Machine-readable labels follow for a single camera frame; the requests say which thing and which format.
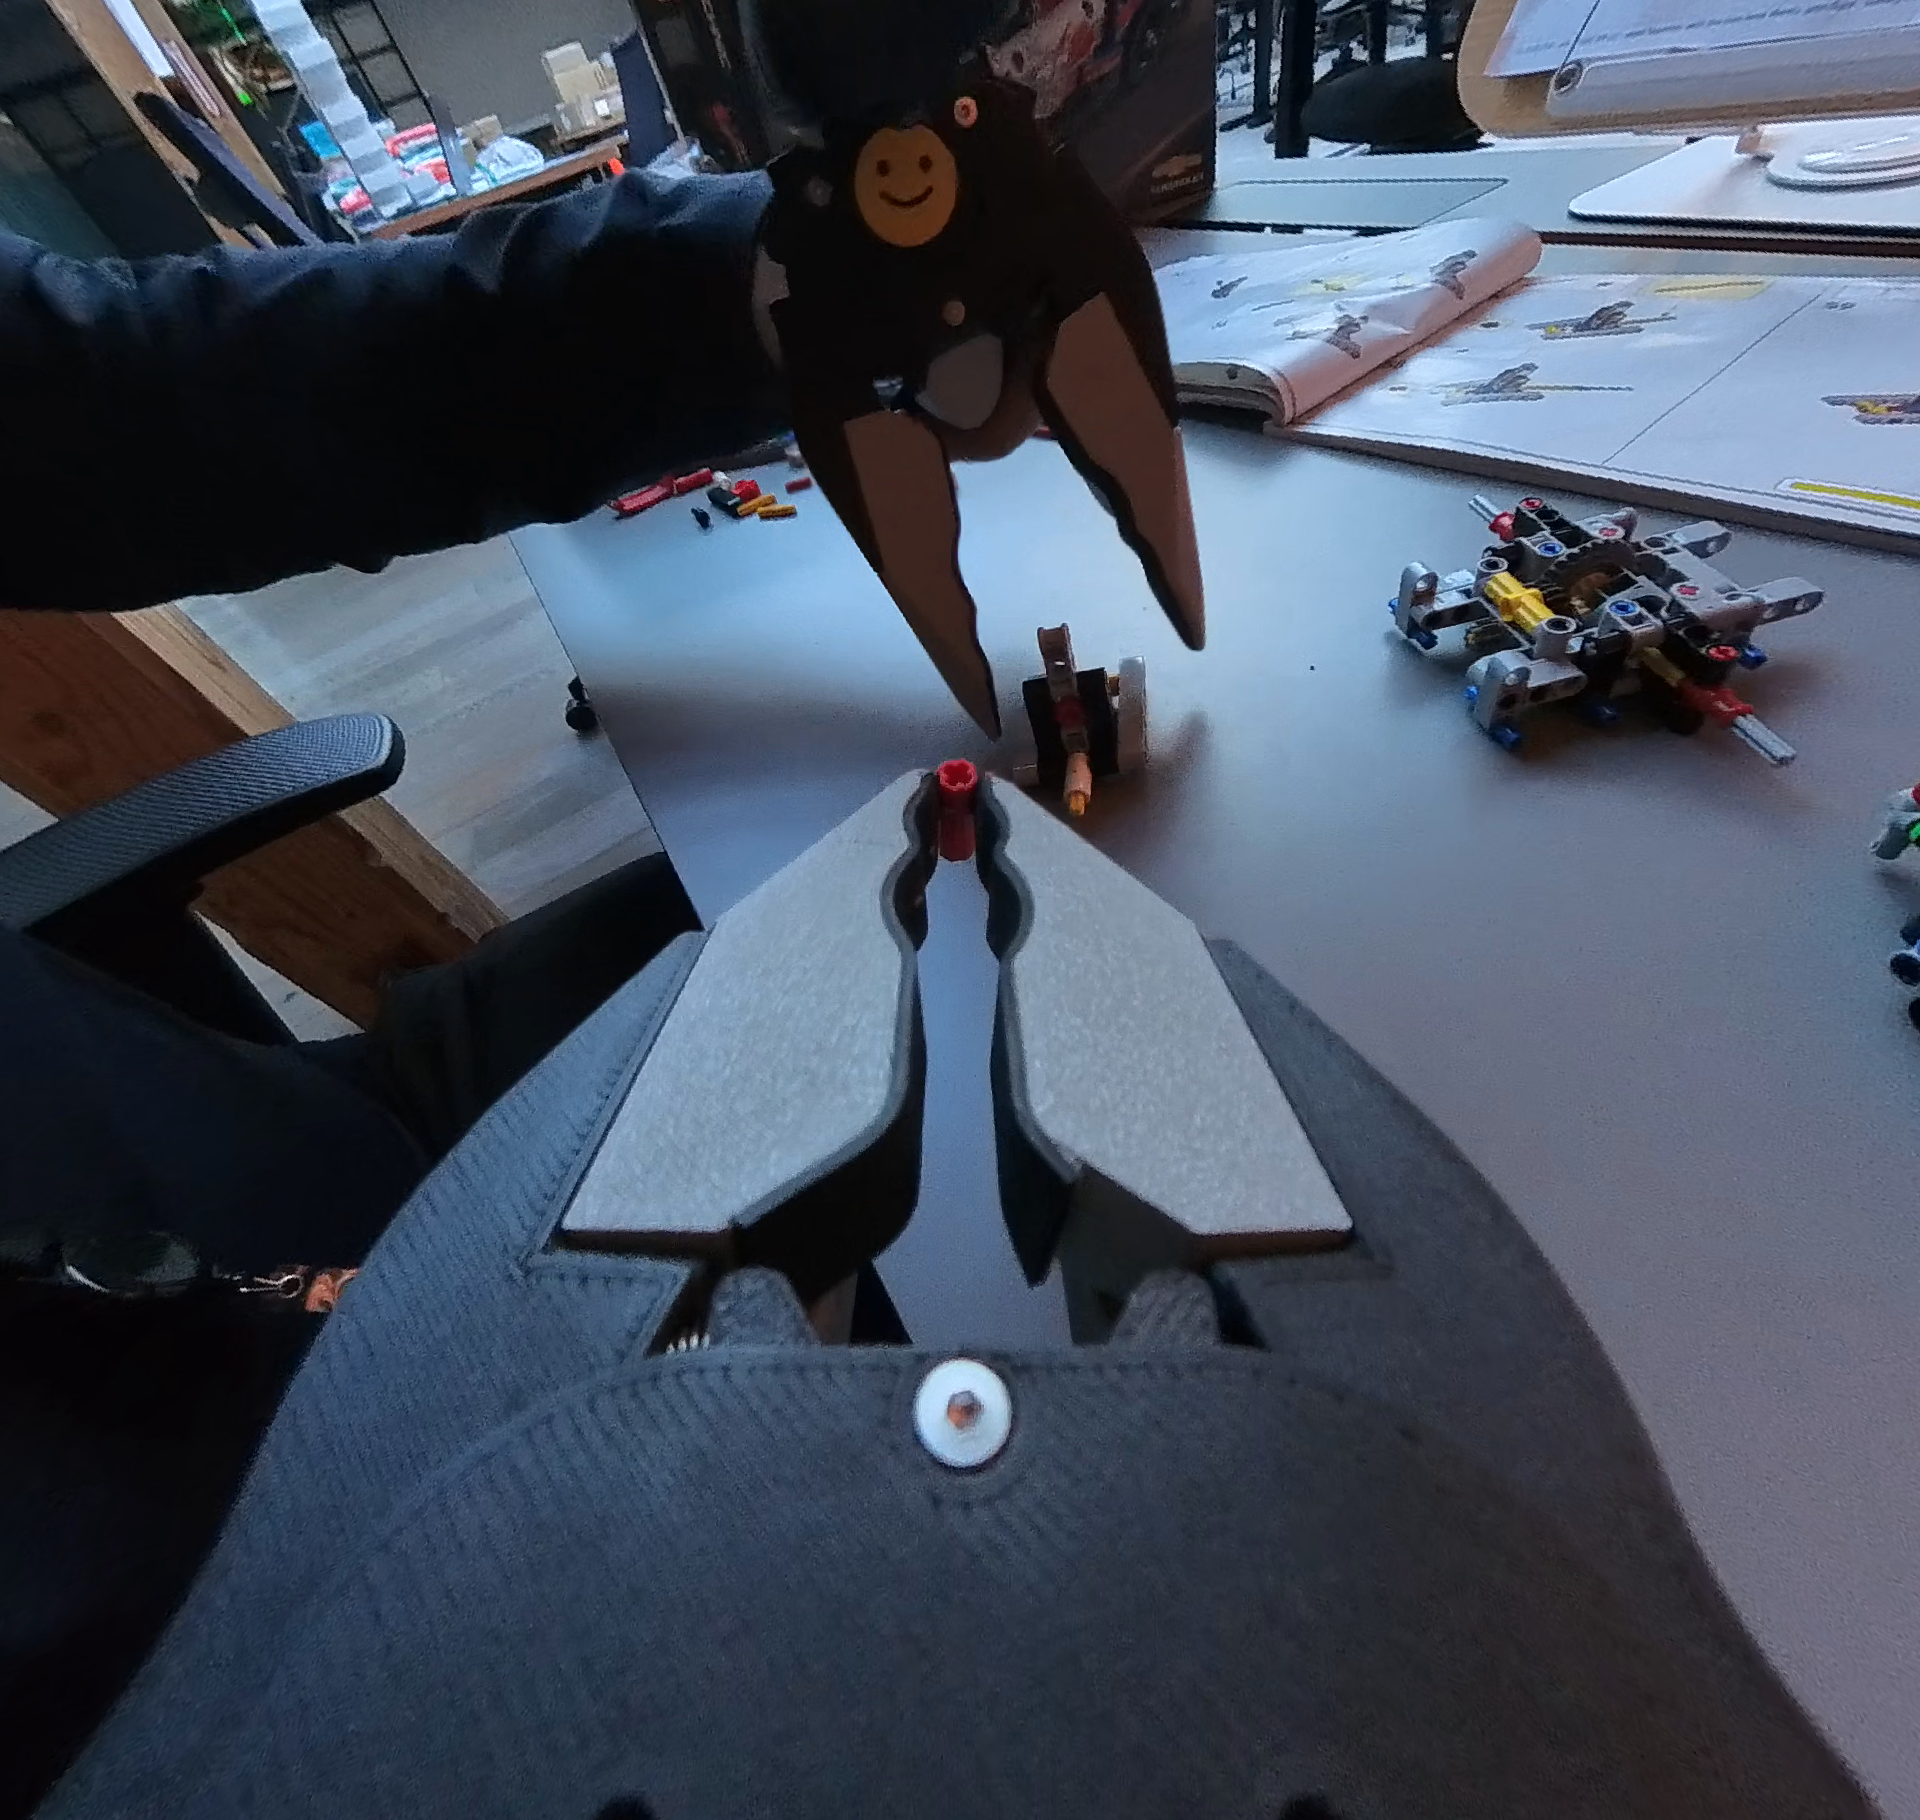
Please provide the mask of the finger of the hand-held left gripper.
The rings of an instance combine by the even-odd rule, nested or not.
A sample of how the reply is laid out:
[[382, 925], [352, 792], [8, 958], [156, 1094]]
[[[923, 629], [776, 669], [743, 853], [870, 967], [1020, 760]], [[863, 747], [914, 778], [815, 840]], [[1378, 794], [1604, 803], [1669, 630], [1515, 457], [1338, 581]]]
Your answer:
[[806, 410], [806, 466], [933, 669], [973, 724], [1002, 733], [995, 678], [963, 585], [947, 453], [917, 415]]
[[1155, 389], [1113, 296], [1094, 294], [1057, 325], [1040, 400], [1179, 641], [1202, 649], [1202, 567], [1177, 420]]

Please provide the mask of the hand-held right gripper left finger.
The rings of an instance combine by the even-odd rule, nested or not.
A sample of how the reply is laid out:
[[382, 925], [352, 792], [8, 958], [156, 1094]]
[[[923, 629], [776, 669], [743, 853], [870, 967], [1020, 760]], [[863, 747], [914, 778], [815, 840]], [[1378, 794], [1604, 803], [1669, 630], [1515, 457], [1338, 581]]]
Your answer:
[[917, 1201], [917, 947], [939, 787], [908, 771], [704, 933], [562, 1216], [562, 1245], [781, 1272], [806, 1303]]

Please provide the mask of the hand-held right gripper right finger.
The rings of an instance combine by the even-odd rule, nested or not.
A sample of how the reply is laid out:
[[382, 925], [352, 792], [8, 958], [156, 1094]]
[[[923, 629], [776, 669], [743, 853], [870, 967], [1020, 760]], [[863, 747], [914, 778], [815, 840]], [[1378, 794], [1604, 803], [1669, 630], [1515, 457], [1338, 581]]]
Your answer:
[[979, 782], [974, 826], [1000, 1205], [1072, 1341], [1104, 1341], [1149, 1274], [1344, 1247], [1354, 1220], [1196, 925], [1011, 782]]

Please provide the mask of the small black toy brick assembly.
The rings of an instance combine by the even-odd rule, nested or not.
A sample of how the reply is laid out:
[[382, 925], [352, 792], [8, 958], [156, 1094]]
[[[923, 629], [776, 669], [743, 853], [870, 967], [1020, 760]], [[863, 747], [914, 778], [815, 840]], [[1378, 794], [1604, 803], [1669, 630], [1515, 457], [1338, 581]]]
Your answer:
[[1064, 624], [1037, 629], [1037, 651], [1040, 672], [1020, 686], [1031, 755], [1015, 767], [1015, 782], [1081, 822], [1104, 784], [1147, 769], [1147, 662], [1131, 653], [1114, 667], [1083, 667]]

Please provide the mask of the person's left forearm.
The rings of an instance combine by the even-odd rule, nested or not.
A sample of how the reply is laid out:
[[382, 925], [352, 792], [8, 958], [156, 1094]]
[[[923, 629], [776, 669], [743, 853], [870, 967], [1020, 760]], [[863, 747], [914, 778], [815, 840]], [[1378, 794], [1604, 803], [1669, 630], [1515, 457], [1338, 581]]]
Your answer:
[[786, 430], [769, 196], [632, 172], [433, 239], [155, 260], [3, 235], [1, 606], [372, 575]]

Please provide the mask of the black toy set box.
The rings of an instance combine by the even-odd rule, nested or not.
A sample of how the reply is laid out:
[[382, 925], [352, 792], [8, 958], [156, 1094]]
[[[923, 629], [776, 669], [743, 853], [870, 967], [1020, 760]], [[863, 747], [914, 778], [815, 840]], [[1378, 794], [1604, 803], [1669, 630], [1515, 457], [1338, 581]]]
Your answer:
[[[748, 53], [748, 0], [628, 0], [682, 137], [723, 174], [765, 167], [793, 130]], [[1004, 0], [979, 57], [1031, 95], [1129, 220], [1206, 201], [1216, 180], [1216, 0]]]

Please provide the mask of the heap of small toy bricks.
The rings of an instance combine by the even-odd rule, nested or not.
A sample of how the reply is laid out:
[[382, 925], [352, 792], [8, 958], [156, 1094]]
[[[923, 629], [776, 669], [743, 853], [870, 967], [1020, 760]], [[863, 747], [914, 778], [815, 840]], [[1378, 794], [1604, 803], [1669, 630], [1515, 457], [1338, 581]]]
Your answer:
[[686, 503], [700, 529], [720, 520], [787, 517], [795, 495], [813, 478], [795, 441], [763, 441], [717, 463], [671, 469], [610, 499], [616, 520]]

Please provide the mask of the black background office chair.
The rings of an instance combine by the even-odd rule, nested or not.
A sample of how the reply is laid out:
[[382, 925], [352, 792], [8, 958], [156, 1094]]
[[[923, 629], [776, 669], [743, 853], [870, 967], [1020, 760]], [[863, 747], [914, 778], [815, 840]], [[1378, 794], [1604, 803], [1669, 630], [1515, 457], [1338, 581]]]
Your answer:
[[[1217, 0], [1222, 6], [1271, 0]], [[1279, 160], [1304, 158], [1309, 141], [1372, 153], [1473, 151], [1482, 130], [1460, 105], [1457, 46], [1475, 0], [1423, 0], [1423, 53], [1336, 61], [1311, 74], [1317, 0], [1281, 0], [1279, 86], [1266, 137]]]

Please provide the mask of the open instruction booklet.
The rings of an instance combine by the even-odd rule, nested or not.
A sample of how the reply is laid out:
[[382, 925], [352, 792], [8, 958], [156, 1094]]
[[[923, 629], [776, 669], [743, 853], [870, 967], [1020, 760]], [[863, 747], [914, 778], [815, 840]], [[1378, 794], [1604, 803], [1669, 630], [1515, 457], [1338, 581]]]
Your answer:
[[1192, 410], [1915, 553], [1915, 279], [1554, 272], [1527, 228], [1457, 220], [1190, 254], [1157, 290]]

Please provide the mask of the large toy brick chassis model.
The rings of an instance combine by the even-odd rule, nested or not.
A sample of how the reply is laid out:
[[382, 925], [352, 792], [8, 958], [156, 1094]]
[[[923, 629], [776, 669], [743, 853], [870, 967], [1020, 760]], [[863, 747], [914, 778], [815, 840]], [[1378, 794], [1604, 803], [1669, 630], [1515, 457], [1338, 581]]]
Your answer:
[[1472, 509], [1486, 531], [1475, 561], [1405, 563], [1387, 613], [1412, 649], [1467, 651], [1462, 705], [1486, 739], [1515, 750], [1534, 712], [1565, 707], [1604, 727], [1641, 702], [1679, 735], [1715, 727], [1769, 767], [1795, 762], [1735, 678], [1767, 660], [1757, 632], [1822, 606], [1817, 585], [1732, 579], [1732, 534], [1713, 520], [1643, 533], [1631, 509], [1572, 517], [1537, 495]]

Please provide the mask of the wooden document stand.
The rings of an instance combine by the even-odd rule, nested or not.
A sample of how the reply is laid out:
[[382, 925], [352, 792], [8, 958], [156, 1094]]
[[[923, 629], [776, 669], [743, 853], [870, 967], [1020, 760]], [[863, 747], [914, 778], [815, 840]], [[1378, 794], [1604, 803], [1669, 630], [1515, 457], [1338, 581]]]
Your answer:
[[1913, 111], [1917, 0], [1475, 0], [1459, 89], [1507, 138]]

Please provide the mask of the wooden desk leg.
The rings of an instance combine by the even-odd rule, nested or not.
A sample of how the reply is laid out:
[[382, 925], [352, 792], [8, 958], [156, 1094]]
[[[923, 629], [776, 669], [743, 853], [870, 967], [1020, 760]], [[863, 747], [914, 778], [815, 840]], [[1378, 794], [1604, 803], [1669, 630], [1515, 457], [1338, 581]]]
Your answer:
[[[291, 714], [174, 606], [1, 616], [1, 780], [56, 816]], [[368, 1023], [399, 973], [458, 961], [499, 906], [387, 800], [220, 871], [199, 909], [248, 955]]]

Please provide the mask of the silver monitor stand base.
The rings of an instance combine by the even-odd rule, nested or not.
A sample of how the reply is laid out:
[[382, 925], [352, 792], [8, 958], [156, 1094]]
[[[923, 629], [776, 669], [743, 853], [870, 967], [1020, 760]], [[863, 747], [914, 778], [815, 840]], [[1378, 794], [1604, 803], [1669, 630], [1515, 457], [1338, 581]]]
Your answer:
[[1915, 239], [1917, 116], [1698, 138], [1570, 201], [1570, 218], [1838, 239]]

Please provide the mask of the partial toy brick assembly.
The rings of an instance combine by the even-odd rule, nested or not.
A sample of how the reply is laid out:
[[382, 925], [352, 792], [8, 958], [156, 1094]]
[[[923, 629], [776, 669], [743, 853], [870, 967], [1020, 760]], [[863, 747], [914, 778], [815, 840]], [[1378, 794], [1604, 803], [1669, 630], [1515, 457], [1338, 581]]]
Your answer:
[[[1908, 887], [1917, 884], [1917, 782], [1895, 788], [1886, 803], [1882, 823], [1869, 844], [1876, 866], [1888, 877], [1898, 877]], [[1905, 992], [1908, 1026], [1917, 1031], [1917, 909], [1912, 906], [1898, 926], [1898, 944], [1886, 961], [1888, 975]]]

